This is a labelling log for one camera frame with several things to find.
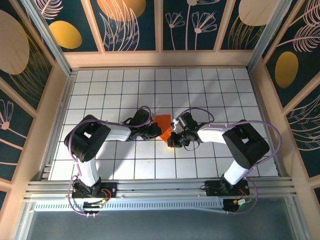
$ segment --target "flower illustration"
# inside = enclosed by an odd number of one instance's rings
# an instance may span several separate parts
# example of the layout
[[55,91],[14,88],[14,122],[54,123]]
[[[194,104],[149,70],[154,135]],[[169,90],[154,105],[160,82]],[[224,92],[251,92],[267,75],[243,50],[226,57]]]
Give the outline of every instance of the flower illustration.
[[8,101],[5,104],[5,101],[0,99],[0,129],[7,130],[10,126],[10,120],[12,113],[14,112],[14,104]]
[[175,12],[172,15],[171,15],[171,13],[168,12],[165,14],[165,19],[170,27],[173,50],[176,50],[174,36],[172,34],[172,29],[176,28],[176,27],[184,26],[186,24],[186,22],[183,21],[183,17],[181,16],[181,12],[179,12],[179,13]]
[[194,32],[196,34],[207,33],[217,30],[217,24],[214,24],[216,21],[215,13],[202,13],[199,18],[199,12],[192,14],[192,23],[194,27]]
[[195,6],[195,5],[204,5],[204,4],[215,4],[219,2],[220,0],[186,0],[186,2],[189,4],[189,6]]
[[[11,121],[13,112],[14,112],[14,104],[10,101],[7,101],[7,103],[5,104],[5,101],[3,99],[0,99],[0,131],[1,130],[3,130],[3,131],[9,130],[9,131],[13,132],[14,134],[26,139],[27,138],[26,136],[14,131],[10,128],[10,121]],[[19,149],[19,150],[23,149],[23,147],[18,146],[16,144],[13,144],[11,142],[8,142],[8,141],[1,139],[1,138],[0,138],[0,142],[7,144],[13,148]],[[0,164],[17,165],[16,163],[7,163],[7,162],[0,162]]]

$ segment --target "yellow oval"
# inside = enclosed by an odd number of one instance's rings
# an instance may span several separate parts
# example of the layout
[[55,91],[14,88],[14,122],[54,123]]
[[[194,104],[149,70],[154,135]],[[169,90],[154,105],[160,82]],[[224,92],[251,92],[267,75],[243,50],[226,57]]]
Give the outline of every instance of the yellow oval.
[[140,17],[146,9],[146,0],[97,0],[97,3],[105,15],[117,21],[123,20],[120,14],[116,14],[117,10],[120,10],[125,16],[124,4],[128,10],[132,9],[136,18]]
[[66,21],[55,21],[49,25],[57,43],[66,49],[76,49],[82,44],[80,32]]
[[290,51],[280,55],[275,65],[275,82],[280,88],[285,89],[293,83],[299,67],[297,56]]
[[241,0],[239,5],[239,18],[244,24],[249,26],[266,25],[278,3],[279,0]]
[[29,41],[24,28],[10,14],[0,10],[0,69],[17,75],[29,61]]

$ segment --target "orange object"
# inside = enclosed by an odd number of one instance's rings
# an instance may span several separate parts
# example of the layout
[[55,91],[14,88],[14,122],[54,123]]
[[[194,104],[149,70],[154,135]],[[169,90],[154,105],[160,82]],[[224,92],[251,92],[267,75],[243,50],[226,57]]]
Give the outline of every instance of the orange object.
[[162,130],[162,135],[160,138],[162,138],[163,141],[167,143],[168,138],[171,135],[171,115],[156,115],[153,120],[154,123],[158,123],[158,126]]

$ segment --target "ventilation grille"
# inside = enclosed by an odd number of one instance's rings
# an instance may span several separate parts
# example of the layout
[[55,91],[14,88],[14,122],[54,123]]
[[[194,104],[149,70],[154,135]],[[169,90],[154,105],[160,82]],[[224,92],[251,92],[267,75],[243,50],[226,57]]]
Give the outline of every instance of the ventilation grille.
[[[76,209],[82,208],[81,204],[73,204]],[[177,209],[220,209],[223,208],[223,199],[207,199],[207,200],[115,200],[109,201],[100,210],[102,211],[121,211],[121,210],[177,210]],[[60,201],[41,201],[35,205],[35,211],[50,212],[50,211],[72,211],[68,202]]]

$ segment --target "grid floor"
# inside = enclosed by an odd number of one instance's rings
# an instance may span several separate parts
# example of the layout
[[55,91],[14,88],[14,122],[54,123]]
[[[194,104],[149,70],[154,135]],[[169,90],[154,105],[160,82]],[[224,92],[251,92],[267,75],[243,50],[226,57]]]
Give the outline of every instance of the grid floor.
[[[117,69],[78,71],[59,138],[49,180],[69,180],[77,168],[64,146],[65,136],[86,115],[110,122],[133,117],[147,105],[156,115],[178,116],[189,107],[209,110],[217,124],[261,120],[245,68]],[[207,113],[192,110],[198,122]],[[266,138],[262,125],[253,125]],[[103,180],[215,178],[231,165],[225,144],[201,143],[192,151],[169,148],[160,138],[149,141],[106,141],[96,156]],[[273,160],[250,176],[278,176]]]

